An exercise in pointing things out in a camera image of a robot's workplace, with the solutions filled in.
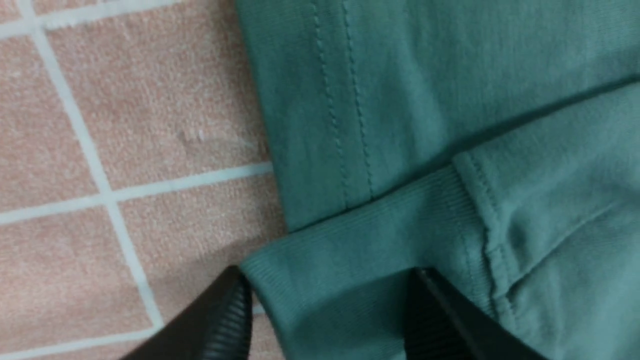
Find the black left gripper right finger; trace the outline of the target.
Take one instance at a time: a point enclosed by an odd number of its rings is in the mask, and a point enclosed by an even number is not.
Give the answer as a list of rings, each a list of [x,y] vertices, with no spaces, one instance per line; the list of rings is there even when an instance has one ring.
[[[407,284],[403,344],[408,360],[544,359],[436,269],[412,269]]]

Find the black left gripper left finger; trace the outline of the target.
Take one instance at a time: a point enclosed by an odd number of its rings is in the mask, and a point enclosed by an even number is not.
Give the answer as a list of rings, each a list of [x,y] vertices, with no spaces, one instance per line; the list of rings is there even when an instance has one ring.
[[[124,360],[247,360],[253,295],[238,266],[229,266],[183,312]]]

